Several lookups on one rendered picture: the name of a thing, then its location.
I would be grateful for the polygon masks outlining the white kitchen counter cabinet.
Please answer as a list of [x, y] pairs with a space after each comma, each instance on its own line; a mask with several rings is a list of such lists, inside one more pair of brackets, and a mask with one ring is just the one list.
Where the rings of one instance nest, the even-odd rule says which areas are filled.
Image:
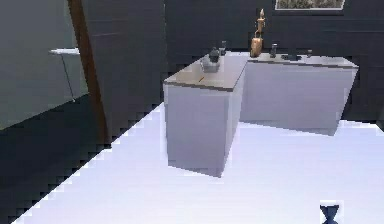
[[247, 61], [222, 56], [218, 71], [205, 73], [197, 60], [164, 80], [169, 166], [222, 175], [240, 118]]

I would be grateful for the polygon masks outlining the white pot with dark lid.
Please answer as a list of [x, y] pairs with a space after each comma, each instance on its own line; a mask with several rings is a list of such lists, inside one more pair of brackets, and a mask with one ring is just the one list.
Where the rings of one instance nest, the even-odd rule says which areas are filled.
[[220, 66], [220, 51], [213, 47], [212, 50], [200, 60], [202, 71], [205, 73], [217, 72]]

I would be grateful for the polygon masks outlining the long white kitchen counter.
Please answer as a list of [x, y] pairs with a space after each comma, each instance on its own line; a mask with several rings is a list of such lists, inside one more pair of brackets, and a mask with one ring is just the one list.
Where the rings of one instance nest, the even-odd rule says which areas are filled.
[[244, 69], [240, 120], [332, 136], [358, 70], [343, 57], [292, 61], [264, 54], [250, 59]]

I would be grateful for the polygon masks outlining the brown wooden door frame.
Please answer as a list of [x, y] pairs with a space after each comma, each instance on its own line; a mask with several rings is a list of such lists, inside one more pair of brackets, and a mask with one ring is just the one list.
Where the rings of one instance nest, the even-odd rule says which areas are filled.
[[109, 145], [111, 143], [105, 112], [100, 94], [99, 82], [96, 74], [96, 67], [93, 59], [91, 42], [88, 34], [82, 0], [67, 0], [72, 25], [75, 32], [77, 48], [83, 66], [91, 104], [93, 106], [98, 132], [98, 143]]

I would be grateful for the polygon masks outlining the golden brown statue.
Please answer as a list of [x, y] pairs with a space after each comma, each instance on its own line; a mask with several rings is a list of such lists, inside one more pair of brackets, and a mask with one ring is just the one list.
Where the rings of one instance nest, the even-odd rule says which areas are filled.
[[265, 27], [265, 13], [263, 9], [260, 10], [260, 15], [256, 23], [257, 23], [257, 29], [254, 33], [254, 37], [251, 40], [251, 51], [250, 51], [251, 58], [258, 57], [262, 52], [262, 46], [263, 46], [262, 32], [263, 32], [263, 28]]

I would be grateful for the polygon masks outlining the white framed window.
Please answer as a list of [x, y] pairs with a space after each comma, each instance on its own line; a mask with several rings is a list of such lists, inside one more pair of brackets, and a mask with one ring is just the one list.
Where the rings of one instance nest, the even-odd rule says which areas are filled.
[[276, 10], [342, 10], [345, 0], [276, 0]]

